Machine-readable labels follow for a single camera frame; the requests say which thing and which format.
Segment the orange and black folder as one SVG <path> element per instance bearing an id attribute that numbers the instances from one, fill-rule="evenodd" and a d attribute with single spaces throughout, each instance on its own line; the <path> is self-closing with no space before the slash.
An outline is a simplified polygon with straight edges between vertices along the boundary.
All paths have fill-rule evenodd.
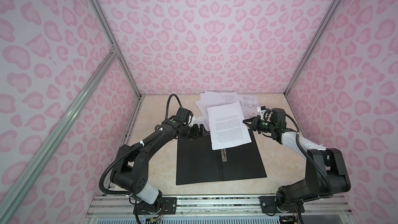
<path id="1" fill-rule="evenodd" d="M 251 143 L 212 150 L 210 136 L 177 142 L 176 185 L 266 178 L 253 132 Z"/>

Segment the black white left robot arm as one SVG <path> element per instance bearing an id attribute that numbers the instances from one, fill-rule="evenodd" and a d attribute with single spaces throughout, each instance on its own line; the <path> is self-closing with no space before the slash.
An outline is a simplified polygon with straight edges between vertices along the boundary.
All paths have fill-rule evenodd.
<path id="1" fill-rule="evenodd" d="M 149 161 L 165 144 L 175 138 L 183 141 L 208 136 L 209 132 L 200 124 L 192 126 L 181 121 L 166 119 L 155 127 L 155 131 L 145 139 L 129 146 L 123 145 L 117 158 L 104 172 L 110 182 L 121 190 L 103 190 L 107 195 L 127 195 L 137 201 L 156 205 L 161 199 L 161 191 L 148 182 Z"/>

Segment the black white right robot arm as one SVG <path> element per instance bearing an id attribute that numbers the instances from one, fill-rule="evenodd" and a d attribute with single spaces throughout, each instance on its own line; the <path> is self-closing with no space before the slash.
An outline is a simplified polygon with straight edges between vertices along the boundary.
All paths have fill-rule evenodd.
<path id="1" fill-rule="evenodd" d="M 280 212 L 300 209 L 306 202 L 328 199 L 351 190 L 342 152 L 301 136 L 299 126 L 291 116 L 279 116 L 276 111 L 271 111 L 269 118 L 256 116 L 243 120 L 243 123 L 250 130 L 289 147 L 306 160 L 305 177 L 294 184 L 279 187 L 275 207 Z"/>

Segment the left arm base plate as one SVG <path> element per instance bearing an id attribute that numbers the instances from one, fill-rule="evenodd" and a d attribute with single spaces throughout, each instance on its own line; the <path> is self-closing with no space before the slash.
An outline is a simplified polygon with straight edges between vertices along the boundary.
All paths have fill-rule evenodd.
<path id="1" fill-rule="evenodd" d="M 177 198 L 160 196 L 152 204 L 143 200 L 138 202 L 137 206 L 134 207 L 133 213 L 138 215 L 174 215 L 176 207 Z"/>

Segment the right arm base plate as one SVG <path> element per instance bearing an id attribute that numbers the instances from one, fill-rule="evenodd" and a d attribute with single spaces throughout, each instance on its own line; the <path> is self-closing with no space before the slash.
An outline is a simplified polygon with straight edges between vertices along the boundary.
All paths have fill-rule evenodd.
<path id="1" fill-rule="evenodd" d="M 262 213 L 269 216 L 305 212 L 304 206 L 301 203 L 285 203 L 276 196 L 260 196 L 259 201 Z"/>

